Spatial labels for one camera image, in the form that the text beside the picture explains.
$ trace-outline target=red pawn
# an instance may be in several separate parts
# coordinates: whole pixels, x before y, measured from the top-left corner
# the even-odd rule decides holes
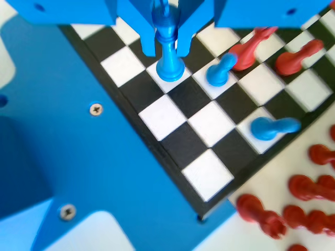
[[[258,222],[265,234],[274,239],[280,239],[280,234],[286,234],[284,220],[274,211],[265,211],[261,201],[254,195],[242,195],[237,200],[237,211],[248,222]]]
[[[283,218],[293,229],[306,228],[314,234],[325,233],[335,235],[334,216],[326,215],[319,210],[313,210],[308,215],[298,206],[288,205],[283,211]]]
[[[287,251],[308,251],[303,245],[294,244]]]
[[[314,183],[305,175],[294,175],[289,179],[291,194],[300,200],[325,199],[335,201],[335,190]]]
[[[335,141],[335,124],[330,128],[330,137]]]
[[[279,75],[292,75],[302,69],[302,60],[312,56],[323,48],[323,42],[318,39],[309,41],[296,53],[284,52],[276,60]]]
[[[249,68],[256,61],[255,50],[260,42],[268,39],[278,28],[256,28],[255,34],[244,44],[236,44],[229,52],[237,55],[237,63],[233,67],[236,71],[243,71]]]
[[[335,151],[331,151],[325,145],[312,145],[308,151],[309,158],[318,165],[330,163],[335,169]]]
[[[335,178],[330,175],[321,175],[317,184],[335,191]]]

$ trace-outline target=white square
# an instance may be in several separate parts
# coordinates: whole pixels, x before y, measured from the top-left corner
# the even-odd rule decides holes
[[[304,71],[286,89],[306,111],[314,111],[331,95],[331,90],[311,69]]]
[[[230,117],[215,101],[210,102],[188,121],[208,147],[212,147],[235,127]]]
[[[78,36],[82,40],[90,37],[91,35],[97,33],[99,30],[105,27],[104,25],[76,25],[76,24],[73,24],[71,26],[73,27],[75,32],[77,32]]]
[[[242,88],[263,105],[279,93],[284,84],[265,64],[261,64],[239,80]]]
[[[161,79],[157,74],[157,71],[156,71],[157,63],[158,63],[158,61],[155,62],[154,64],[150,65],[147,68],[147,71],[151,75],[151,77],[155,80],[155,82],[159,85],[159,87],[163,90],[164,93],[168,93],[174,87],[176,87],[178,84],[180,84],[182,81],[184,81],[185,79],[187,79],[191,75],[190,71],[185,67],[185,71],[183,73],[183,76],[180,79],[178,79],[177,81],[174,81],[174,82],[166,82],[163,79]]]
[[[208,68],[214,64],[218,64],[218,59],[213,59],[211,62],[206,64],[204,67],[202,67],[199,71],[197,71],[195,74],[193,74],[194,80],[200,85],[200,87],[207,93],[207,95],[213,100],[216,99],[218,96],[220,96],[223,92],[228,90],[233,84],[236,83],[236,77],[229,72],[229,78],[228,81],[220,86],[216,87],[213,85],[210,85],[206,79],[206,72]]]
[[[286,45],[287,49],[290,52],[298,52],[300,49],[307,44],[309,41],[313,40],[314,37],[307,31],[303,31],[301,34],[296,36],[290,43]],[[305,58],[303,60],[303,66],[310,68],[314,63],[316,63],[324,54],[326,53],[325,49],[322,49],[315,53],[314,55]]]
[[[145,69],[128,47],[115,52],[102,61],[101,65],[117,87],[122,86]]]
[[[324,14],[320,18],[320,21],[335,36],[335,12],[334,10],[330,10],[326,14]]]
[[[327,56],[327,58],[329,58],[329,60],[332,62],[332,64],[335,65],[335,45],[333,45],[332,48],[330,48],[327,51],[326,56]]]
[[[196,36],[215,57],[221,55],[240,40],[239,36],[231,29],[215,28],[214,23]]]
[[[112,26],[112,28],[126,45],[130,45],[140,38],[140,35],[120,17],[116,19],[116,25]]]
[[[182,112],[168,95],[156,100],[141,111],[139,116],[158,141],[163,140],[186,121]]]
[[[301,29],[306,30],[308,27],[310,27],[312,24],[314,24],[317,20],[319,20],[319,18],[320,18],[319,15],[312,16],[307,22],[305,22],[301,26]]]
[[[182,173],[204,201],[210,200],[234,179],[211,149],[186,166]]]
[[[273,117],[268,113],[268,111],[264,107],[259,107],[256,111],[251,113],[241,123],[239,123],[237,125],[237,129],[241,133],[241,135],[244,136],[249,141],[249,143],[255,148],[255,150],[258,153],[263,154],[272,145],[274,145],[284,135],[284,133],[278,133],[273,140],[269,141],[256,139],[250,131],[250,125],[252,121],[254,121],[256,118],[259,117],[267,117],[273,119]]]

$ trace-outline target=blue plastic base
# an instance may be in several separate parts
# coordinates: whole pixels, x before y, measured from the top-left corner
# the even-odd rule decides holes
[[[177,59],[179,64],[178,66],[176,66],[176,69],[174,72],[172,71],[166,71],[166,69],[164,69],[163,67],[163,59],[159,59],[157,65],[156,65],[156,71],[158,76],[163,79],[164,81],[167,82],[173,82],[173,81],[177,81],[178,79],[180,79],[185,71],[185,63],[183,62],[182,59]]]
[[[228,81],[229,75],[227,73],[225,74],[225,77],[221,77],[221,78],[212,77],[214,75],[213,71],[215,71],[215,67],[216,65],[212,65],[211,67],[208,68],[206,72],[206,79],[210,85],[220,87]]]
[[[20,134],[54,194],[33,247],[23,251],[44,250],[101,210],[115,217],[136,251],[189,251],[235,213],[227,200],[205,222],[197,220],[56,26],[33,26],[15,17],[2,27],[1,37],[16,75],[0,90],[8,98],[0,111],[20,124]],[[93,117],[89,108],[96,102],[104,112]],[[17,184],[17,189],[26,187]],[[58,215],[67,203],[77,208],[70,222]]]

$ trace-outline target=blue pawn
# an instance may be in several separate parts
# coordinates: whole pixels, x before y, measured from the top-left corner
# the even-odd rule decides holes
[[[237,63],[237,56],[232,53],[226,53],[222,56],[221,61],[208,68],[206,78],[209,84],[213,86],[222,86],[228,81],[228,72]]]
[[[183,76],[185,64],[177,57],[175,41],[179,23],[179,10],[165,4],[152,12],[153,25],[157,28],[156,38],[162,44],[163,56],[159,59],[156,71],[158,76],[167,82],[173,82]]]
[[[251,123],[251,133],[258,140],[268,141],[274,139],[279,132],[297,132],[301,127],[301,123],[293,118],[273,121],[267,117],[259,117]]]

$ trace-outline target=screw head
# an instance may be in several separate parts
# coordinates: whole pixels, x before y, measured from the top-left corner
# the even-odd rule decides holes
[[[103,106],[101,104],[95,103],[90,107],[90,114],[93,116],[99,116],[103,113]]]
[[[59,217],[64,221],[72,220],[77,213],[77,209],[72,204],[66,204],[61,207]]]

